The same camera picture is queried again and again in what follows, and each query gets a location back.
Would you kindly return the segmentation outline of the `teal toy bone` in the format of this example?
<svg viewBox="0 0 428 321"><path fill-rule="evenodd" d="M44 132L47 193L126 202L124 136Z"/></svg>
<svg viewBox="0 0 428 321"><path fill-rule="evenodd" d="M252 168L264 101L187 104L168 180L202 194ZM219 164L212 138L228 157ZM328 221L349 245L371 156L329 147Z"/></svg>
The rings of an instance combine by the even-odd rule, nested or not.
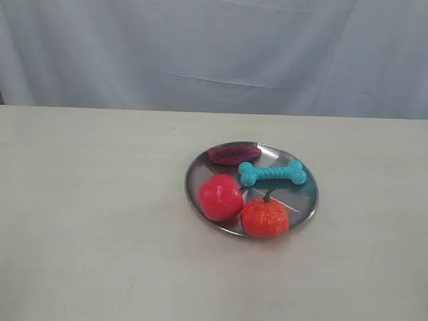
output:
<svg viewBox="0 0 428 321"><path fill-rule="evenodd" d="M249 162L243 162L238 167L240 182L245 187L252 187L258 181L285 179L295 185L306 182L307 174L303 164L298 160L291 160L282 167L254 167Z"/></svg>

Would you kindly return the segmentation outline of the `purple sweet potato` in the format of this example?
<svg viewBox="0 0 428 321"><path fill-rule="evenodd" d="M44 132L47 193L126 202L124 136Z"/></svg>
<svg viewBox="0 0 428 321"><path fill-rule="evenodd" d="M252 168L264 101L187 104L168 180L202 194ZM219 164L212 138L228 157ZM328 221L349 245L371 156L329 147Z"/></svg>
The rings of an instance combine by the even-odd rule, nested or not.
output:
<svg viewBox="0 0 428 321"><path fill-rule="evenodd" d="M255 145L241 144L221 146L208 150L208 156L216 164L225 166L240 165L260 157L262 151Z"/></svg>

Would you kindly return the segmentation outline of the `red apple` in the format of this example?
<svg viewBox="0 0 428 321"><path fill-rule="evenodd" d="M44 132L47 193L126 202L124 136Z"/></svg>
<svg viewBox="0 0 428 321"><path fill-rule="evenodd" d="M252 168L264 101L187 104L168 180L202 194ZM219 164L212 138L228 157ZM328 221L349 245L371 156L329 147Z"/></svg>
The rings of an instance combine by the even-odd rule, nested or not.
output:
<svg viewBox="0 0 428 321"><path fill-rule="evenodd" d="M218 174L204 181L197 198L206 218L216 222L234 218L244 205L239 185L226 174Z"/></svg>

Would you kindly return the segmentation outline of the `orange toy pumpkin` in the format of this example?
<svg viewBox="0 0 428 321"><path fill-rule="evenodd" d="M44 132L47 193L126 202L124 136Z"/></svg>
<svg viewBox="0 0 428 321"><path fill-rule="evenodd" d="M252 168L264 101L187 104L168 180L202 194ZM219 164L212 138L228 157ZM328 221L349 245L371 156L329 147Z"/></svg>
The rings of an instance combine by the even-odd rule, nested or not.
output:
<svg viewBox="0 0 428 321"><path fill-rule="evenodd" d="M274 238L288 232L290 214L282 203L272 198L275 189L269 189L262 198L253 199L243 206L241 226L249 236Z"/></svg>

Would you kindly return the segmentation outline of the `round silver metal plate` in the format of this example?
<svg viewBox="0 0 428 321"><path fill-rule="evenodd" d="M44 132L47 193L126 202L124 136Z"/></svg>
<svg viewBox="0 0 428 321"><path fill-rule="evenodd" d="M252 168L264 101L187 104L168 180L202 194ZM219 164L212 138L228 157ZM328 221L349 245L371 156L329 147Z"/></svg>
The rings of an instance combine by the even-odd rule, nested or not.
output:
<svg viewBox="0 0 428 321"><path fill-rule="evenodd" d="M245 202L261 198L265 192L274 188L271 198L279 201L288 210L290 229L293 229L312 218L318 206L319 192L316 180L307 167L303 167L303 170L307 174L306 182L303 185L295 185L290 180L280 179L259 181L252 187L243 187L240 184L237 166L229 167L215 164L209 159L208 151L204 150L192 160L187 169L185 192L193 211L203 221L226 233L249 237L241 226L239 216L224 222L214 222L206 218L197 198L199 187L204 181L216 174L231 175L239 183L238 186Z"/></svg>

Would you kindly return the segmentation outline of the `white backdrop cloth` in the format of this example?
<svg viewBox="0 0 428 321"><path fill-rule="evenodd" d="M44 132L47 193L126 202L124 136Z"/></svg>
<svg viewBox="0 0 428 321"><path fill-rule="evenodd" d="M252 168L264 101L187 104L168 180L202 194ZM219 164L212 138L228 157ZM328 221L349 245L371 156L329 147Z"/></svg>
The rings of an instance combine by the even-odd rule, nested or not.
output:
<svg viewBox="0 0 428 321"><path fill-rule="evenodd" d="M7 104L425 119L426 1L2 1Z"/></svg>

